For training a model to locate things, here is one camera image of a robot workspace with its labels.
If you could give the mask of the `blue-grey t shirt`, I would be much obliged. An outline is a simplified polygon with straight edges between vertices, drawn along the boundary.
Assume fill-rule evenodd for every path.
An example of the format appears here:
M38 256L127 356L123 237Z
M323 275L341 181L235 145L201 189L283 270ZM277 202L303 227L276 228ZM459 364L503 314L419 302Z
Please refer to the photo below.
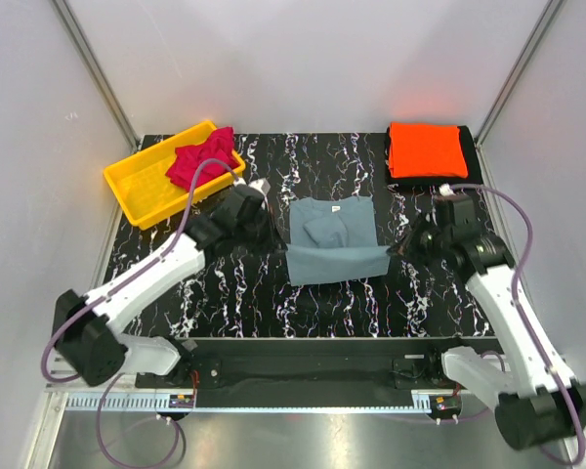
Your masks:
M306 197L289 207L286 263L293 286L338 283L388 272L388 247L378 243L373 200Z

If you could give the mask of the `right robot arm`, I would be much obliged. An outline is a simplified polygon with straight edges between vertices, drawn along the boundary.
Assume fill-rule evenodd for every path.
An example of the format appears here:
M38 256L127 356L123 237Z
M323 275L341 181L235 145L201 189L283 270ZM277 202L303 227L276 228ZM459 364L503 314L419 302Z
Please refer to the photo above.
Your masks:
M453 381L471 391L493 411L513 449L574 437L583 452L586 382L561 358L533 312L520 283L525 260L515 260L501 237L481 228L468 195L437 195L433 206L395 250L426 263L447 263L483 308L510 369L504 372L460 345L428 358L425 378L436 387Z

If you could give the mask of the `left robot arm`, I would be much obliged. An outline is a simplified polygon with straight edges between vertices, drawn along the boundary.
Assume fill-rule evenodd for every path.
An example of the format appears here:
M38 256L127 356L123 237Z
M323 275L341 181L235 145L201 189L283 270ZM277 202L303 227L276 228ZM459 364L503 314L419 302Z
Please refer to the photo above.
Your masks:
M234 249L275 250L280 241L266 203L267 180L237 183L211 211L191 218L158 249L128 271L87 294L73 290L56 303L56 351L89 386L119 373L159 376L179 387L195 373L192 353L180 341L125 333L143 309L181 280L194 277Z

